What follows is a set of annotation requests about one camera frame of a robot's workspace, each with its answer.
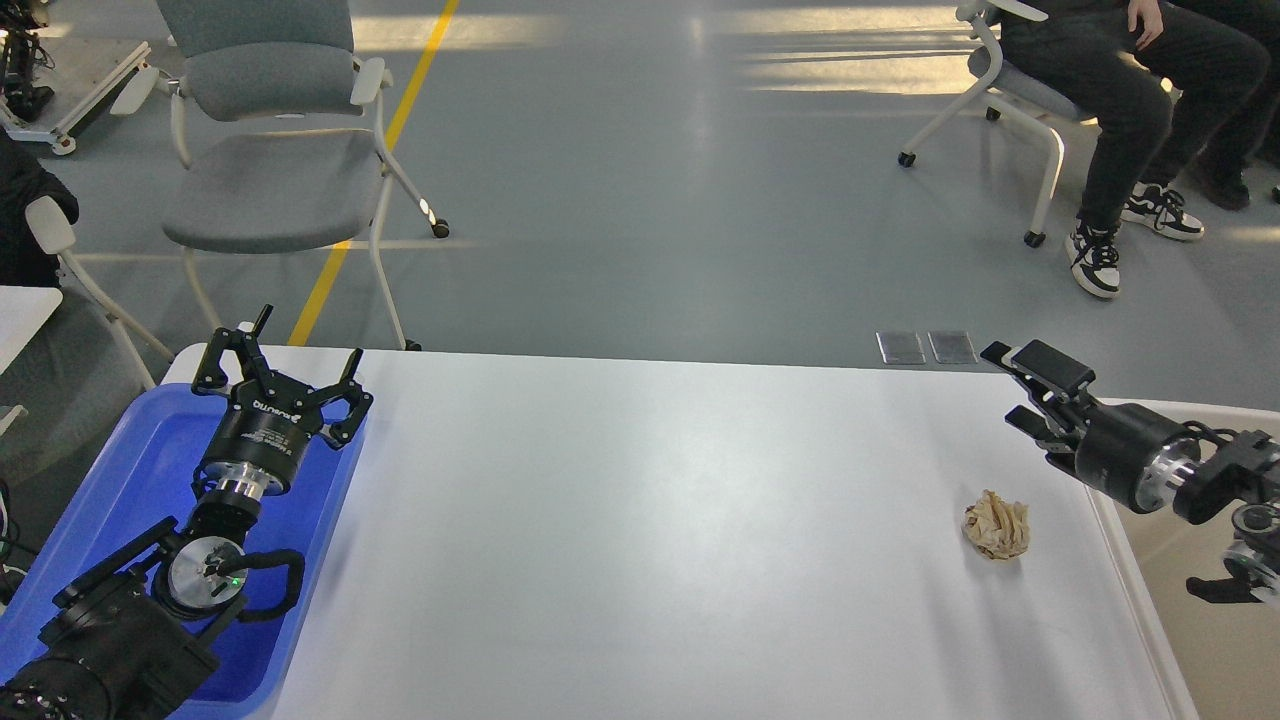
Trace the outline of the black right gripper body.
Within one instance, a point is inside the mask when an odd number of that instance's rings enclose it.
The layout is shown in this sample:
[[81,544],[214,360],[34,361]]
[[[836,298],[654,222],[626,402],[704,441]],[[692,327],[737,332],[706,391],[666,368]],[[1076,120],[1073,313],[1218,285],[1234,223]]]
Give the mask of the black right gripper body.
[[1147,514],[1165,507],[1194,465],[1201,442],[1190,428],[1138,404],[1065,400],[1061,425],[1075,443],[1060,469],[1074,479]]

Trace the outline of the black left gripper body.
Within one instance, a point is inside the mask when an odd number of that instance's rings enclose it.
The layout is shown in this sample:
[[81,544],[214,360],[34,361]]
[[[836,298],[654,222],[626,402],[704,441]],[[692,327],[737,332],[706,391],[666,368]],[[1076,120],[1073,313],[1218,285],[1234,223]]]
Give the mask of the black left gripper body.
[[323,432],[321,409],[342,397],[343,383],[320,389],[280,372],[229,386],[223,374],[197,375],[196,395],[219,395],[228,406],[197,469],[197,498],[215,489],[248,498],[288,492],[312,437]]

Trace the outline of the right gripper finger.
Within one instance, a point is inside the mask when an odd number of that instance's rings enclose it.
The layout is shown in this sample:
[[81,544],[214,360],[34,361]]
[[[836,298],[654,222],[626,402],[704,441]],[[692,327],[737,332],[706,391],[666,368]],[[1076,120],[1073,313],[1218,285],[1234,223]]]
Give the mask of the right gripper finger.
[[1082,410],[1064,405],[1041,416],[1025,406],[1016,406],[1005,421],[1030,437],[1046,451],[1046,461],[1064,473],[1076,471],[1076,450],[1082,439]]
[[1019,347],[995,341],[980,351],[980,359],[1012,375],[1043,413],[1061,413],[1065,407],[1083,411],[1096,404],[1088,389],[1094,370],[1043,341],[1032,340]]

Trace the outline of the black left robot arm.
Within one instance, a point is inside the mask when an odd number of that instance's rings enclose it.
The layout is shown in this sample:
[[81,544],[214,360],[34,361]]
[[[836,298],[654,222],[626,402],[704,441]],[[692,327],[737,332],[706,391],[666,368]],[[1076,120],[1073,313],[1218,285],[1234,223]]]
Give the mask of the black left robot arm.
[[372,396],[312,387],[268,319],[137,398],[3,619],[5,719],[243,717],[298,639]]

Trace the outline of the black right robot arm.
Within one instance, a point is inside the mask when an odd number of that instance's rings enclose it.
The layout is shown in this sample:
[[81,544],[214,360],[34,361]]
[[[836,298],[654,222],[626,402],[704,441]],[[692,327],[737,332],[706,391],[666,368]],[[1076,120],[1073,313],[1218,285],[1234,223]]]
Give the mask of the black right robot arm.
[[1029,405],[1006,421],[1060,471],[1133,512],[1170,507],[1193,525],[1231,510],[1228,577],[1192,577],[1187,591],[1211,603],[1277,605],[1279,446],[1262,430],[1175,421],[1139,404],[1108,405],[1091,393],[1093,369],[1033,340],[1001,342],[980,355],[1011,375]]

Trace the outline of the robot base on cart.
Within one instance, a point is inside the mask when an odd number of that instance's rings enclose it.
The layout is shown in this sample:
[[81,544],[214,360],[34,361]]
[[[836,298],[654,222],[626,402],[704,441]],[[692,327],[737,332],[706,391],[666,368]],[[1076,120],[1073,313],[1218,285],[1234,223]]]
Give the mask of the robot base on cart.
[[47,1],[4,1],[1,14],[3,131],[56,156],[74,152],[125,85],[154,69],[146,42],[52,36]]

